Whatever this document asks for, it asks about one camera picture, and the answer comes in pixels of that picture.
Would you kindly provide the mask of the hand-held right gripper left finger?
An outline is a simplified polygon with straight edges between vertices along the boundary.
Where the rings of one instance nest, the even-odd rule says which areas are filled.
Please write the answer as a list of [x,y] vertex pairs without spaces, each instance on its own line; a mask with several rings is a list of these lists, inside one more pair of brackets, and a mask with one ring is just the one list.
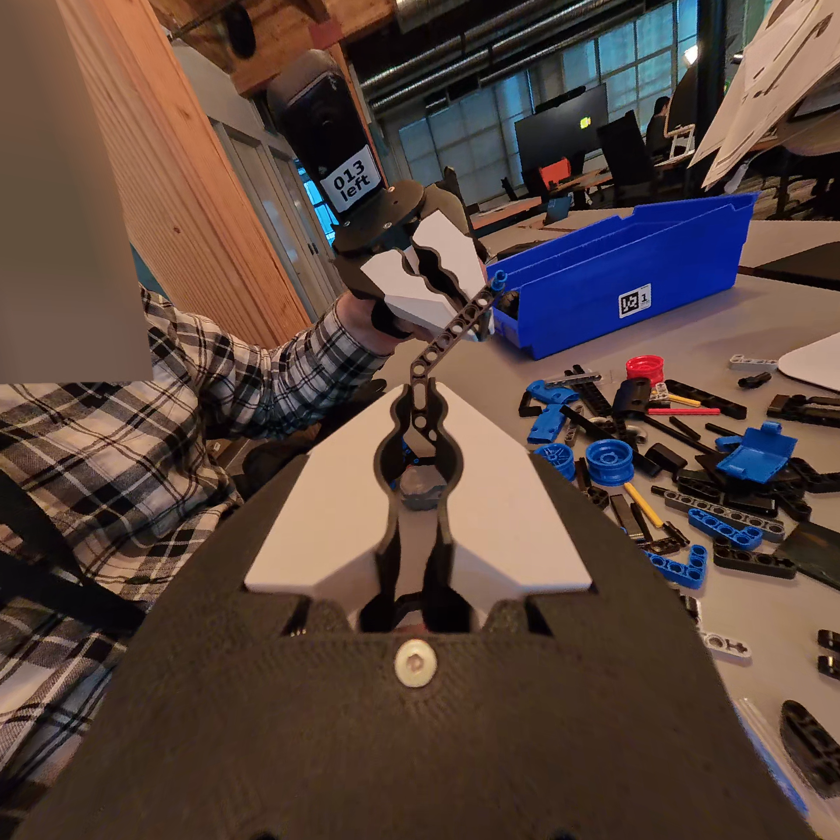
[[393,411],[402,396],[392,388],[306,454],[246,590],[336,602],[347,616],[375,598],[393,602],[401,550],[382,447],[395,434],[402,451]]

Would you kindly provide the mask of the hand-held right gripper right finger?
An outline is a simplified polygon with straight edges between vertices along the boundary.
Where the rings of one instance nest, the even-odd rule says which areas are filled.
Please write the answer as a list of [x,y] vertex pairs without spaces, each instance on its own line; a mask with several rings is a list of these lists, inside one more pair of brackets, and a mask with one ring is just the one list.
[[586,592],[593,580],[544,478],[568,481],[446,385],[429,385],[444,584],[487,617],[502,601]]

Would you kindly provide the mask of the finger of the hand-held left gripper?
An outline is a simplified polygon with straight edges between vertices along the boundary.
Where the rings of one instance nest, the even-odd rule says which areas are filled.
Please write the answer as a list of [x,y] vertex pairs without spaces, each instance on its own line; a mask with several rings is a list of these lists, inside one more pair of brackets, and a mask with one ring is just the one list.
[[390,249],[367,259],[361,271],[383,294],[385,305],[398,319],[438,336],[457,311],[444,294],[429,287],[404,253]]
[[418,259],[413,319],[435,339],[481,292],[487,273],[472,238],[443,213],[419,223],[413,246]]

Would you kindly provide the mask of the black beam piece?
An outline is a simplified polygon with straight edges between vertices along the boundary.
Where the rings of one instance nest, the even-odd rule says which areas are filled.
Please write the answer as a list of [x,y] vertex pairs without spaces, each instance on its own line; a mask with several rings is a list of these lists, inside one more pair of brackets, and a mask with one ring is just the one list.
[[409,380],[412,398],[410,423],[433,447],[437,446],[441,416],[440,413],[435,414],[433,398],[429,396],[434,367],[459,341],[472,338],[482,342],[489,338],[493,332],[492,309],[502,293],[495,295],[487,280],[483,288],[457,312],[449,325],[412,363]]

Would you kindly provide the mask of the instruction booklet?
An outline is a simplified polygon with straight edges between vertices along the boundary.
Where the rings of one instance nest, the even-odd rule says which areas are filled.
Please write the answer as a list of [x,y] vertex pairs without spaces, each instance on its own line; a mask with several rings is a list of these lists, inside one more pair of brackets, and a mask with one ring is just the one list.
[[800,156],[839,151],[839,2],[774,2],[692,163],[721,181],[767,135]]

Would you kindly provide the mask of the person's left forearm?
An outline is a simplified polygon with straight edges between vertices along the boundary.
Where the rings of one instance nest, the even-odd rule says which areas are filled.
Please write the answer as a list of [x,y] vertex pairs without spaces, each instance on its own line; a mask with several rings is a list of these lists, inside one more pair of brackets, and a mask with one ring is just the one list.
[[267,350],[208,318],[140,289],[153,356],[150,404],[208,437],[285,437],[349,401],[393,354],[377,355],[343,328],[335,304],[309,329]]

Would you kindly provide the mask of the blue toy wheel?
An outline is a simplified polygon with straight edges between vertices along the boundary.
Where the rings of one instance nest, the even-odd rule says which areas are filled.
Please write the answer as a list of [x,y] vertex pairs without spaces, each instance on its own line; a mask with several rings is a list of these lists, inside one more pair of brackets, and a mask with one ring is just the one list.
[[591,481],[600,487],[623,487],[632,483],[635,454],[629,444],[613,438],[589,444],[584,458]]
[[576,459],[571,447],[566,444],[543,444],[536,447],[533,455],[548,462],[558,473],[570,482],[576,478]]

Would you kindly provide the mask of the blue flat panel piece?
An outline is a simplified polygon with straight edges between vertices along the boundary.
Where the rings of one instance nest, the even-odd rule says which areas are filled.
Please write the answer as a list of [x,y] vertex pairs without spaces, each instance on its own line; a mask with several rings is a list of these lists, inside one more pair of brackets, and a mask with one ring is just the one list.
[[564,406],[558,404],[546,406],[534,420],[527,443],[535,446],[555,443],[567,420],[563,409]]

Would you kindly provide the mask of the blue curved panel piece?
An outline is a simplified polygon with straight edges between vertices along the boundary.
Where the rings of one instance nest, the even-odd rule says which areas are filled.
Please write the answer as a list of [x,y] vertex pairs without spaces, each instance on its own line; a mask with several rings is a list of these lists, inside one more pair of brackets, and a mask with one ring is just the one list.
[[579,393],[563,385],[549,385],[545,380],[531,382],[522,395],[520,408],[530,408],[531,401],[546,406],[570,405],[581,399]]

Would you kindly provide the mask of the pile of black building pieces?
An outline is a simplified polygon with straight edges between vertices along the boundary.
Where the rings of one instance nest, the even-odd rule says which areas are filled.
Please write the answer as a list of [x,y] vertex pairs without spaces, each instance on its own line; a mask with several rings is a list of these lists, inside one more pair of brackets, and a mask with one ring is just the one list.
[[[619,529],[639,549],[684,562],[689,546],[699,544],[707,549],[707,564],[712,560],[721,569],[783,581],[791,581],[801,574],[792,561],[774,556],[779,543],[764,539],[755,551],[747,551],[723,539],[712,539],[690,525],[687,512],[667,507],[662,496],[666,490],[673,490],[734,510],[778,519],[783,522],[788,537],[799,522],[817,524],[812,519],[813,497],[838,501],[838,471],[816,469],[794,451],[788,465],[767,484],[734,479],[716,466],[740,445],[748,427],[732,431],[712,423],[711,419],[739,420],[723,415],[614,418],[612,406],[616,393],[611,399],[606,398],[600,381],[599,374],[579,365],[559,379],[546,381],[549,385],[573,389],[581,397],[578,402],[562,405],[567,420],[555,443],[572,448],[577,486],[599,509],[612,511]],[[545,407],[531,401],[530,408],[518,409],[519,416],[534,422]],[[623,486],[601,487],[591,481],[585,450],[589,444],[604,438],[622,440],[635,451],[632,484],[664,521],[664,530],[655,528],[646,519]]]

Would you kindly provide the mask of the blue plastic bin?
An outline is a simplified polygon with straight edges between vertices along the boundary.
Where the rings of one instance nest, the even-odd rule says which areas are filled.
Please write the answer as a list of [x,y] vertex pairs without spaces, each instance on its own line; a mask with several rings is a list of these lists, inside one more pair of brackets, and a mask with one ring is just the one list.
[[502,260],[496,334],[540,360],[732,288],[757,197],[645,204]]

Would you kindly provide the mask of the dark grey holed beam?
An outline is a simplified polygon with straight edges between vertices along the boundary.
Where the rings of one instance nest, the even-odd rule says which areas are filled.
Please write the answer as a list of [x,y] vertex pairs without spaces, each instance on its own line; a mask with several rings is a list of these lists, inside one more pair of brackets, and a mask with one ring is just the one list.
[[786,536],[784,524],[778,519],[763,518],[752,513],[734,510],[673,490],[666,490],[662,498],[668,508],[683,512],[688,512],[690,509],[697,509],[722,522],[726,522],[736,529],[744,529],[746,527],[758,529],[762,532],[763,539],[772,543],[781,543]]

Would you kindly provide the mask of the long black holed beam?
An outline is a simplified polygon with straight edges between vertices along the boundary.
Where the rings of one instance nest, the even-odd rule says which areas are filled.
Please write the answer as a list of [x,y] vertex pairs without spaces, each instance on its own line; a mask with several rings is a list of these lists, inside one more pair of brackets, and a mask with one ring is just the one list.
[[665,386],[672,397],[683,397],[706,408],[717,409],[725,417],[739,421],[748,417],[747,407],[719,395],[714,395],[673,379],[665,380]]

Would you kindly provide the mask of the blue angled panel piece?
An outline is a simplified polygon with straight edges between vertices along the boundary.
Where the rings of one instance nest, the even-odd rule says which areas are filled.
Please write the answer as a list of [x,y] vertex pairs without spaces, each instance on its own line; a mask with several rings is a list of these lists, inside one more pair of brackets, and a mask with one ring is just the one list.
[[749,427],[740,445],[716,469],[734,479],[764,485],[788,465],[796,444],[796,437],[782,433],[780,423],[767,421],[761,427]]

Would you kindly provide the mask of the black square panel piece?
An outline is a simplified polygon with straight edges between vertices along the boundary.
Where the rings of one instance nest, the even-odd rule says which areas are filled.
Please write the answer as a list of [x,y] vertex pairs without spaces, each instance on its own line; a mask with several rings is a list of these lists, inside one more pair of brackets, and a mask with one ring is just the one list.
[[773,555],[792,561],[799,572],[839,591],[838,531],[799,522]]

